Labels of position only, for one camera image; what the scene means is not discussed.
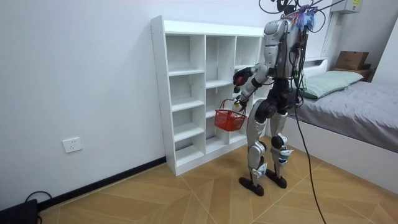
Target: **red plastic basket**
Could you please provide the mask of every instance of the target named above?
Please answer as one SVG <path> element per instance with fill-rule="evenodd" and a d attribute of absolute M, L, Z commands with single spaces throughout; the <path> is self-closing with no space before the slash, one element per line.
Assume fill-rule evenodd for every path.
<path fill-rule="evenodd" d="M 244 109 L 243 114 L 232 110 L 224 110 L 225 101 L 233 101 L 230 99 L 224 100 L 220 109 L 216 110 L 216 118 L 214 125 L 225 131 L 237 131 L 241 129 L 244 120 L 246 119 L 246 109 Z"/>

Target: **wall outlet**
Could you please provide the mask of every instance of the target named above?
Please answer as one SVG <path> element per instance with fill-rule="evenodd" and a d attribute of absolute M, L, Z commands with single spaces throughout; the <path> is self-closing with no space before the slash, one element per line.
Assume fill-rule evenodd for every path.
<path fill-rule="evenodd" d="M 77 150 L 83 149 L 81 145 L 80 138 L 68 139 L 62 141 L 63 147 L 65 148 L 65 152 L 74 152 Z"/>

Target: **gray bedding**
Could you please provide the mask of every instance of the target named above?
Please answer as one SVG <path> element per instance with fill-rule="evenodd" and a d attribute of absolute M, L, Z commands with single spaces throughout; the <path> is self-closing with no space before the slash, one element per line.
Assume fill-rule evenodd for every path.
<path fill-rule="evenodd" d="M 357 82 L 317 101 L 305 99 L 297 113 L 303 122 L 398 152 L 398 91 L 393 86 Z"/>

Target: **pillow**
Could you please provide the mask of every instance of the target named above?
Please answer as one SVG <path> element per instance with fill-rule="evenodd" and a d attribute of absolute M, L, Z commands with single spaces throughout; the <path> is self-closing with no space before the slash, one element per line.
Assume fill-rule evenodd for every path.
<path fill-rule="evenodd" d="M 362 75 L 355 73 L 355 72 L 341 72 L 341 71 L 325 72 L 325 73 L 321 73 L 321 74 L 316 75 L 311 78 L 315 78 L 315 77 L 319 77 L 319 76 L 341 79 L 341 80 L 344 80 L 348 85 L 356 83 L 363 78 Z"/>
<path fill-rule="evenodd" d="M 346 80 L 329 75 L 317 75 L 307 78 L 305 84 L 307 90 L 302 91 L 302 95 L 309 99 L 320 99 L 349 86 Z"/>

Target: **wooden floor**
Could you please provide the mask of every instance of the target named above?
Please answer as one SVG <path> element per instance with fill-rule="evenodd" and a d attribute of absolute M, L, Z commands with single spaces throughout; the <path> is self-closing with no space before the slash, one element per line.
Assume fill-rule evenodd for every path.
<path fill-rule="evenodd" d="M 398 223 L 398 195 L 319 159 L 312 165 L 327 223 Z M 306 155 L 294 151 L 287 189 L 265 177 L 265 196 L 258 197 L 238 183 L 249 177 L 240 147 L 181 176 L 162 165 L 40 215 L 43 224 L 321 224 L 308 175 Z"/>

